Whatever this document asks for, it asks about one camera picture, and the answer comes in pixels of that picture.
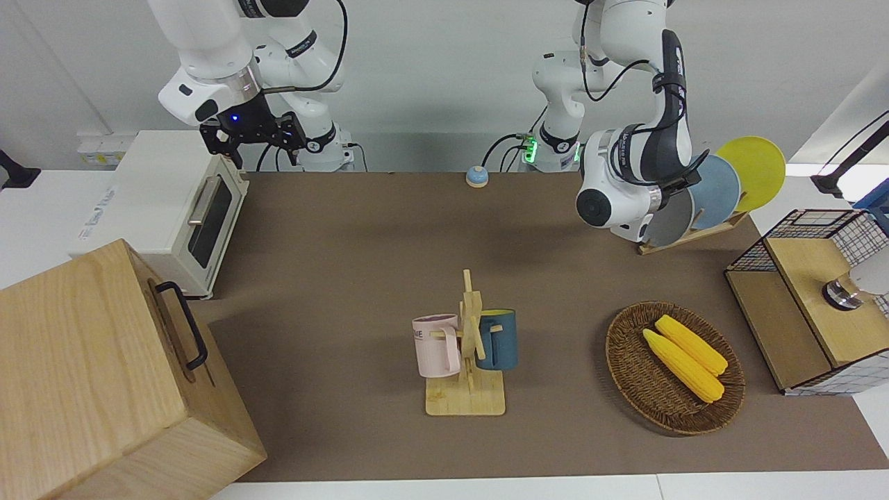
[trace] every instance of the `woven basket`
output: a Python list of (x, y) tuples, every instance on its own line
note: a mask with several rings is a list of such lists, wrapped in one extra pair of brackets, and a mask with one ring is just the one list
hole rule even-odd
[[(669, 314), (707, 341), (728, 360), (719, 376), (725, 393), (707, 404), (685, 387), (654, 355), (642, 336), (643, 328)], [(716, 431), (728, 425), (744, 400), (744, 372), (732, 346), (710, 323), (688, 309), (669, 302), (640, 302), (622, 310), (608, 327), (605, 357), (618, 390), (642, 416), (684, 436)]]

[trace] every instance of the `oven door handle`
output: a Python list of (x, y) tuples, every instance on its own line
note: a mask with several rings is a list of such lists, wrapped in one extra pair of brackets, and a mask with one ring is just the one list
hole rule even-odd
[(191, 215), (188, 216), (189, 226), (204, 225), (204, 221), (207, 219), (207, 214), (210, 213), (213, 199), (216, 198), (216, 193), (220, 190), (221, 185), (222, 178), (218, 175), (207, 177), (204, 181), (204, 187), (201, 189), (201, 195), (197, 197), (195, 209), (192, 210)]

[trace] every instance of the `plate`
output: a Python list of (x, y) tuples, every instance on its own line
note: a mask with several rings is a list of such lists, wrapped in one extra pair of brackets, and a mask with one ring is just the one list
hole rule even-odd
[(732, 216), (741, 197), (741, 180), (732, 164), (717, 155), (707, 155), (698, 167), (701, 181), (689, 190), (694, 208), (704, 213), (692, 223), (692, 229), (706, 230), (725, 222)]
[(676, 243), (694, 218), (694, 200), (688, 190), (678, 192), (669, 199), (667, 206), (654, 213), (643, 241), (651, 246), (667, 246)]
[(739, 137), (728, 141), (717, 156), (732, 164), (741, 190), (738, 212), (749, 212), (772, 201), (784, 185), (787, 163), (778, 146), (763, 137)]

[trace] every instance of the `blue mug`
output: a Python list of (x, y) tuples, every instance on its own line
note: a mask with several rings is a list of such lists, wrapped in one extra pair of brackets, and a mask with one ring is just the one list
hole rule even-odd
[(483, 310), (478, 330), (482, 334), (485, 359), (479, 359), (476, 355), (477, 367), (483, 370), (511, 370), (518, 365), (518, 334), (514, 310)]

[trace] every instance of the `oven door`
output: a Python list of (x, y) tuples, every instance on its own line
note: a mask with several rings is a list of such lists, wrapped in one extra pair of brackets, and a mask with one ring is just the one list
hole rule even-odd
[(228, 237), (244, 201), (235, 174), (220, 159), (214, 165), (208, 170), (195, 208), (188, 217), (187, 241), (180, 250), (180, 261), (199, 285), (195, 290), (186, 290), (192, 296), (211, 293)]

